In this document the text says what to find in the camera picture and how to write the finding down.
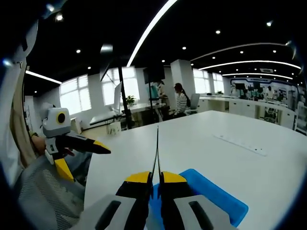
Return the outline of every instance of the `black ceiling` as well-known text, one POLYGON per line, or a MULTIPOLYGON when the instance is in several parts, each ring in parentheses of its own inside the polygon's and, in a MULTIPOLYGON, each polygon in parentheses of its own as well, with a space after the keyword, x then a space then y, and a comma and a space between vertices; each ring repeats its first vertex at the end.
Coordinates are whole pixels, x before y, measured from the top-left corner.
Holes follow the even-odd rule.
MULTIPOLYGON (((66 81, 82 74, 99 72, 99 51, 103 43, 114 44, 125 66, 139 38, 166 0, 78 1, 68 0, 62 10, 64 20, 51 15, 39 21, 33 51, 27 58, 32 72, 66 81)), ((150 32, 132 65, 146 67, 155 62, 169 65, 176 59, 192 60, 204 54, 251 43, 285 44, 293 40, 292 27, 284 12, 273 3, 240 5, 200 0, 178 0, 150 32), (266 23, 273 20, 272 26, 266 23)), ((194 68, 245 60, 272 60, 302 66, 295 44, 257 45, 230 49, 192 61, 194 68)), ((248 63, 208 69, 222 74, 276 69, 274 74, 294 77, 301 82, 300 70, 281 64, 248 63)), ((40 95, 58 85, 26 75, 24 91, 40 95)))

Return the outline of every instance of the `wire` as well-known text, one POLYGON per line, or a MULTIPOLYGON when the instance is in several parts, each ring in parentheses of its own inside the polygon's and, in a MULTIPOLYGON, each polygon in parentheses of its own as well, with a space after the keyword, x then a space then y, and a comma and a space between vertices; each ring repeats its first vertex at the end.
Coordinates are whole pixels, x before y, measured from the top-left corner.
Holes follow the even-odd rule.
MULTIPOLYGON (((110 76, 108 75, 108 73, 106 73, 106 75, 110 78, 110 76)), ((114 85, 116 85, 114 82, 113 82, 113 80, 110 78, 110 80, 111 80, 111 82, 114 84, 114 85)))

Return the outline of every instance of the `potted plant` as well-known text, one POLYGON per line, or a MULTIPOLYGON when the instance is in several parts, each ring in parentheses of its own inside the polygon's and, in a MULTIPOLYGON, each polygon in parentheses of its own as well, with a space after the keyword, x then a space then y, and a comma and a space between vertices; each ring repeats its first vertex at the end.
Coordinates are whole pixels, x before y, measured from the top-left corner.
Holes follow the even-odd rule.
POLYGON ((126 97, 126 102, 129 106, 132 106, 135 103, 135 97, 134 96, 126 97))

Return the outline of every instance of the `desk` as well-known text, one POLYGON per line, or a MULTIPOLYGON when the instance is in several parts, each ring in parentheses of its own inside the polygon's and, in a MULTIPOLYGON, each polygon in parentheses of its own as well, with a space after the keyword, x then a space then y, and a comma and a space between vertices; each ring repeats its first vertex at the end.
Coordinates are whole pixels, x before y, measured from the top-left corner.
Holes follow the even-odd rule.
POLYGON ((295 112, 279 105, 278 102, 267 103, 265 101, 243 100, 230 97, 200 97, 199 112, 215 110, 228 112, 247 117, 259 119, 265 114, 265 108, 272 108, 278 111, 278 124, 293 129, 295 112))
MULTIPOLYGON (((159 109, 159 108, 161 108, 164 105, 165 104, 163 104, 163 103, 160 103, 160 104, 154 104, 153 103, 153 109, 154 110, 159 109)), ((150 103, 138 103, 136 105, 130 106, 129 109, 130 109, 132 114, 133 113, 142 112, 142 111, 150 109, 150 103)))
MULTIPOLYGON (((159 115, 159 121, 162 121, 162 117, 158 111, 158 108, 161 108, 162 106, 164 106, 165 104, 157 104, 157 105, 153 105, 153 109, 156 111, 156 113, 159 115)), ((150 104, 148 103, 139 103, 139 104, 136 104, 136 105, 133 105, 133 106, 130 106, 130 111, 131 113, 138 113, 138 112, 142 112, 142 111, 145 111, 147 109, 150 109, 150 104)), ((124 107, 121 106, 120 107, 120 110, 121 111, 124 111, 124 107)), ((98 123, 101 123, 101 122, 106 122, 106 121, 109 121, 109 120, 113 120, 113 119, 116 119, 116 118, 120 118, 121 116, 125 116, 124 114, 120 114, 120 115, 115 115, 115 113, 113 111, 110 111, 108 113, 105 113, 105 114, 101 114, 101 115, 98 115, 98 116, 94 116, 92 119, 91 119, 91 122, 90 122, 90 125, 96 125, 98 123)))
MULTIPOLYGON (((110 155, 93 154, 84 208, 115 194, 133 173, 150 171, 157 124, 98 139, 110 155)), ((278 224, 301 187, 306 171, 306 137, 249 117, 208 111, 159 123, 161 169, 181 173, 193 168, 248 205, 241 230, 269 230, 278 224), (267 156, 214 137, 232 135, 261 147, 267 156)), ((153 184, 159 182, 158 170, 153 184)))

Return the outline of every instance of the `long hair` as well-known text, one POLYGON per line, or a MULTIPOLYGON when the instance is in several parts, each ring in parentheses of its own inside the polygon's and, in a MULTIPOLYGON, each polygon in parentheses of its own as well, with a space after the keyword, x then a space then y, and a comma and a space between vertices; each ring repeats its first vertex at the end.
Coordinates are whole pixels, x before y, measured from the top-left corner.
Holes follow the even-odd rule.
POLYGON ((183 89, 182 85, 180 83, 176 83, 174 88, 177 92, 182 92, 185 95, 185 97, 187 98, 187 107, 191 107, 191 101, 187 96, 185 90, 183 89))

